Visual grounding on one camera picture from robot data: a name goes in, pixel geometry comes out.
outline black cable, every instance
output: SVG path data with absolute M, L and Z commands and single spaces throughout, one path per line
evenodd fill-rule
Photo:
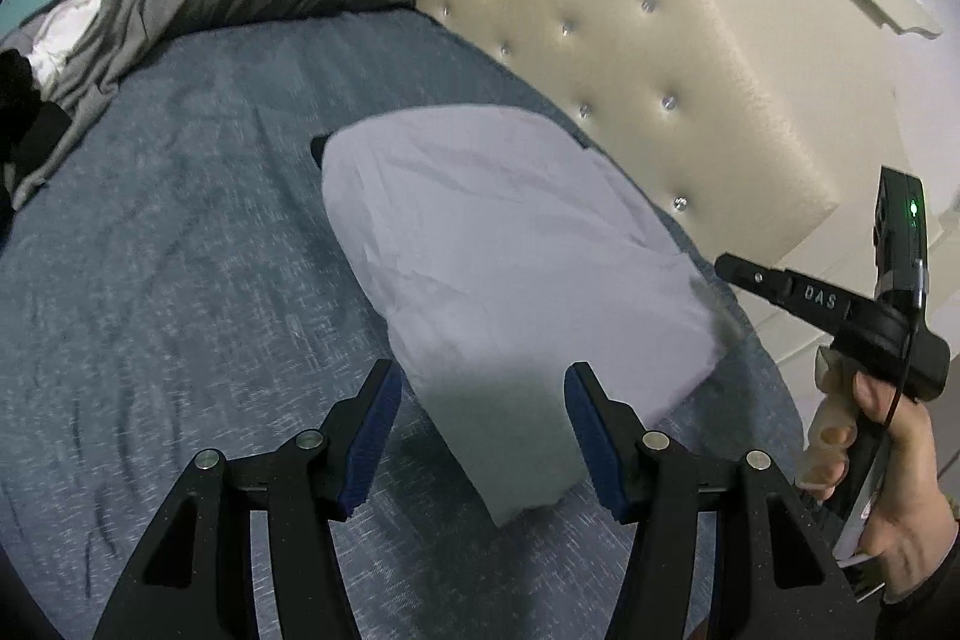
M 901 378 L 899 378 L 899 383 L 896 384 L 896 393 L 894 394 L 894 399 L 890 403 L 890 408 L 887 410 L 886 419 L 883 421 L 883 432 L 887 432 L 890 429 L 890 424 L 893 423 L 894 415 L 896 414 L 896 407 L 899 405 L 899 400 L 904 396 L 904 389 L 906 388 L 906 381 L 910 377 L 910 366 L 911 360 L 913 357 L 913 342 L 917 336 L 918 330 L 920 330 L 920 319 L 923 318 L 923 310 L 915 310 L 913 314 L 913 323 L 910 328 L 910 335 L 907 341 L 906 346 L 906 358 L 904 360 L 904 372 L 901 373 Z M 871 456 L 871 463 L 877 460 L 877 454 L 880 453 L 880 445 L 883 440 L 878 439 L 877 444 L 874 446 L 874 453 Z

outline mattress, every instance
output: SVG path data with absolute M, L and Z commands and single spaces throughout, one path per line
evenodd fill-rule
M 309 140 L 450 103 L 518 106 L 584 141 L 418 13 L 264 23 L 153 53 L 18 215 L 0 254 L 0 544 L 66 640 L 90 637 L 195 451 L 275 449 L 390 355 L 326 221 Z M 715 456 L 762 448 L 789 476 L 803 442 L 752 332 L 656 426 Z M 263 528 L 256 601 L 275 638 Z M 691 624 L 709 608 L 712 528 L 704 517 Z M 606 632 L 632 529 L 585 482 L 496 530 L 405 389 L 370 501 L 333 536 L 365 638 L 581 640 Z

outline grip handle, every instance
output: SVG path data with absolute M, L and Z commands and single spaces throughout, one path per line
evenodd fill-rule
M 824 501 L 827 518 L 821 530 L 841 566 L 856 554 L 860 535 L 883 487 L 891 444 L 883 425 L 861 411 L 856 419 L 856 440 L 847 450 L 847 475 Z

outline tufted headboard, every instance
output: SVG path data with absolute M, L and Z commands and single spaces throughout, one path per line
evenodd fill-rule
M 872 294 L 880 165 L 911 170 L 886 43 L 938 35 L 920 1 L 419 0 L 419 8 L 565 110 L 707 258 L 733 252 Z M 933 308 L 960 287 L 960 262 L 929 205 L 928 228 Z M 754 297 L 741 303 L 795 399 L 813 389 L 811 351 L 823 335 Z
M 880 27 L 851 0 L 419 8 L 563 108 L 707 258 L 776 263 L 875 194 L 878 162 L 905 166 Z
M 707 256 L 773 263 L 839 202 L 829 161 L 764 87 L 712 0 L 419 8 L 552 98 Z M 760 237 L 757 224 L 767 226 Z

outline white pillowcase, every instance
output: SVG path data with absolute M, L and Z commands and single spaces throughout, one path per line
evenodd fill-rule
M 587 476 L 563 405 L 573 362 L 651 425 L 742 336 L 630 181 L 542 116 L 366 119 L 326 145 L 323 202 L 498 525 Z

